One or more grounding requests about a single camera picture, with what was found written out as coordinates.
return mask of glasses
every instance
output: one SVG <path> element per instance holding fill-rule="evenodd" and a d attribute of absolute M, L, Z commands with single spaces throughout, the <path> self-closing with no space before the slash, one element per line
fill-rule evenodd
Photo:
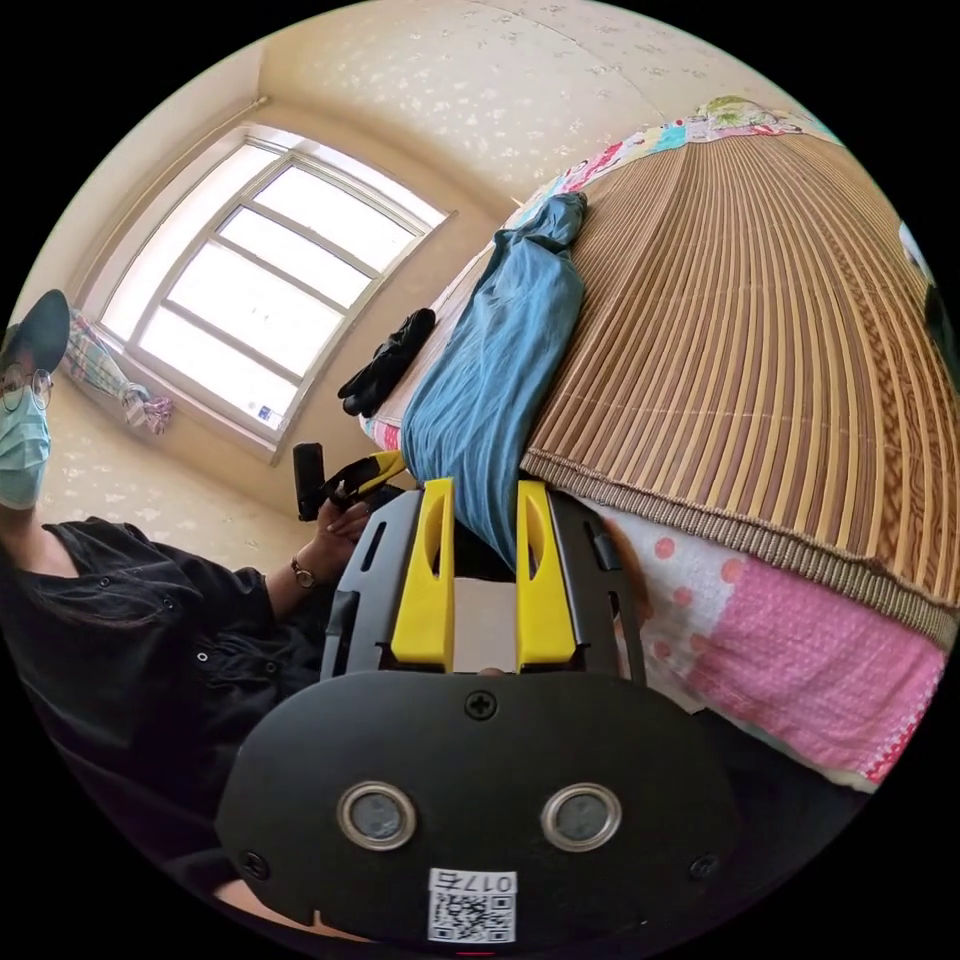
<path fill-rule="evenodd" d="M 33 390 L 37 406 L 46 410 L 53 393 L 53 377 L 46 370 L 35 370 L 32 375 L 27 375 L 19 363 L 10 364 L 0 379 L 0 394 L 3 395 L 3 408 L 7 413 L 19 408 L 28 388 Z"/>

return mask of window frame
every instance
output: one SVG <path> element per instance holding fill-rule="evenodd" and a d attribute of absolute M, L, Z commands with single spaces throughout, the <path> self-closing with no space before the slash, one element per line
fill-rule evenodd
<path fill-rule="evenodd" d="M 229 199 L 217 209 L 204 227 L 193 236 L 192 240 L 185 246 L 181 254 L 170 266 L 157 289 L 151 294 L 143 313 L 137 319 L 130 335 L 123 338 L 113 333 L 108 327 L 101 323 L 100 317 L 105 314 L 106 308 L 120 289 L 130 269 L 139 261 L 140 257 L 144 255 L 145 248 L 153 236 L 171 216 L 175 216 L 177 208 L 183 201 L 187 200 L 197 190 L 203 189 L 204 181 L 221 163 L 232 157 L 236 151 L 245 145 L 254 146 L 272 153 L 275 155 L 275 159 L 268 163 L 255 177 L 248 180 L 241 189 L 232 194 Z M 219 138 L 211 148 L 204 152 L 204 156 L 209 154 L 212 160 L 204 163 L 202 162 L 203 157 L 201 157 L 199 164 L 201 169 L 199 171 L 196 169 L 197 165 L 193 164 L 192 170 L 187 169 L 182 171 L 181 176 L 175 178 L 174 183 L 176 183 L 177 180 L 181 180 L 181 177 L 187 181 L 183 182 L 183 180 L 181 180 L 181 189 L 175 191 L 172 196 L 170 195 L 169 186 L 173 186 L 173 184 L 170 184 L 167 189 L 161 191 L 161 193 L 167 195 L 165 197 L 166 202 L 163 204 L 161 211 L 155 211 L 154 215 L 149 217 L 149 225 L 147 228 L 137 231 L 140 233 L 140 236 L 137 238 L 139 242 L 136 243 L 135 251 L 132 255 L 128 247 L 127 254 L 123 257 L 123 262 L 119 269 L 116 269 L 116 265 L 114 264 L 114 269 L 110 271 L 113 273 L 114 279 L 113 282 L 109 282 L 108 288 L 103 289 L 101 287 L 99 291 L 100 295 L 94 295 L 95 288 L 98 286 L 98 276 L 93 276 L 92 279 L 85 284 L 88 289 L 86 297 L 84 297 L 86 301 L 84 305 L 89 308 L 93 301 L 100 301 L 99 309 L 96 310 L 97 319 L 95 326 L 97 332 L 127 376 L 137 382 L 143 383 L 143 385 L 151 391 L 172 396 L 179 408 L 185 408 L 187 412 L 195 414 L 208 425 L 217 429 L 218 432 L 225 434 L 228 439 L 239 443 L 251 452 L 259 454 L 261 459 L 267 459 L 271 463 L 276 462 L 279 457 L 279 452 L 284 440 L 289 435 L 291 428 L 301 414 L 307 397 L 316 381 L 324 369 L 329 366 L 337 352 L 340 342 L 356 325 L 357 320 L 362 315 L 366 306 L 373 297 L 377 295 L 383 284 L 390 279 L 394 271 L 403 261 L 410 257 L 428 236 L 442 226 L 455 213 L 455 211 L 449 213 L 439 210 L 417 197 L 416 199 L 420 203 L 429 206 L 431 210 L 436 212 L 436 223 L 431 225 L 417 214 L 403 207 L 400 203 L 387 197 L 375 187 L 364 183 L 353 174 L 339 169 L 333 162 L 317 156 L 317 153 L 329 150 L 330 148 L 326 148 L 324 145 L 314 143 L 313 141 L 298 137 L 294 134 L 279 130 L 275 131 L 272 128 L 264 128 L 259 125 L 248 125 L 241 129 L 234 129 L 227 136 Z M 372 265 L 364 263 L 346 250 L 343 250 L 332 241 L 327 240 L 321 234 L 258 203 L 255 199 L 256 194 L 290 169 L 303 170 L 305 173 L 329 183 L 331 186 L 342 190 L 347 195 L 366 204 L 377 213 L 380 213 L 408 231 L 411 234 L 410 242 L 398 252 L 397 256 L 394 257 L 390 263 L 383 269 L 378 270 Z M 375 168 L 371 169 L 373 172 L 380 174 L 380 171 L 377 171 Z M 406 189 L 402 184 L 397 183 L 397 186 L 401 189 Z M 149 216 L 151 206 L 152 205 L 148 205 L 146 210 L 130 225 L 129 232 L 134 232 L 137 225 Z M 284 273 L 283 270 L 275 267 L 273 264 L 263 261 L 226 237 L 220 236 L 219 231 L 244 209 L 264 216 L 279 226 L 291 230 L 297 236 L 316 244 L 321 249 L 333 253 L 368 278 L 369 283 L 366 288 L 354 303 L 347 308 L 343 304 L 334 301 L 330 296 L 324 294 L 323 291 L 310 287 L 298 278 Z M 121 238 L 121 243 L 118 244 L 118 248 L 122 245 L 122 241 L 123 238 Z M 208 243 L 215 244 L 222 249 L 230 250 L 240 255 L 248 262 L 265 269 L 271 275 L 307 293 L 309 296 L 314 297 L 319 303 L 335 310 L 341 315 L 342 319 L 335 331 L 320 349 L 302 377 L 293 371 L 283 368 L 276 361 L 265 357 L 239 339 L 231 338 L 228 333 L 219 327 L 205 321 L 201 317 L 197 317 L 169 299 L 170 294 L 182 277 L 184 271 L 193 261 L 194 257 L 196 257 Z M 111 266 L 110 261 L 108 260 L 103 266 L 103 272 L 108 272 Z M 238 410 L 232 404 L 221 399 L 213 391 L 196 383 L 185 374 L 180 373 L 179 370 L 143 349 L 141 339 L 147 331 L 150 321 L 155 316 L 157 309 L 161 307 L 169 310 L 178 318 L 192 324 L 197 329 L 211 334 L 225 346 L 237 350 L 243 356 L 253 360 L 271 373 L 282 377 L 287 382 L 296 386 L 296 393 L 290 402 L 290 406 L 279 428 L 274 430 L 265 423 L 259 423 L 254 418 L 244 414 L 243 411 Z"/>

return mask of hand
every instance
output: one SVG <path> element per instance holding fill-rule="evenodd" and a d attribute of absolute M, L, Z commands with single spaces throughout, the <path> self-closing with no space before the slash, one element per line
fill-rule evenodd
<path fill-rule="evenodd" d="M 301 565 L 318 580 L 339 579 L 369 519 L 370 509 L 366 503 L 341 512 L 327 500 L 317 514 L 313 540 L 298 555 Z"/>

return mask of bamboo mat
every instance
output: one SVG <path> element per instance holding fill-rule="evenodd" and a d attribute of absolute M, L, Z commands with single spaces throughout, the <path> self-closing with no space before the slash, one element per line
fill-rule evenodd
<path fill-rule="evenodd" d="M 899 219 L 842 147 L 729 138 L 585 190 L 586 298 L 524 470 L 741 550 L 948 646 L 960 400 Z M 399 423 L 487 257 L 378 419 Z"/>

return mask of surgical mask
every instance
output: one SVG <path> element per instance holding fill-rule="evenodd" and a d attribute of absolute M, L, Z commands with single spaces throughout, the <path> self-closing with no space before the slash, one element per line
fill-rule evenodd
<path fill-rule="evenodd" d="M 0 506 L 35 507 L 49 458 L 47 414 L 28 387 L 13 413 L 0 407 Z"/>

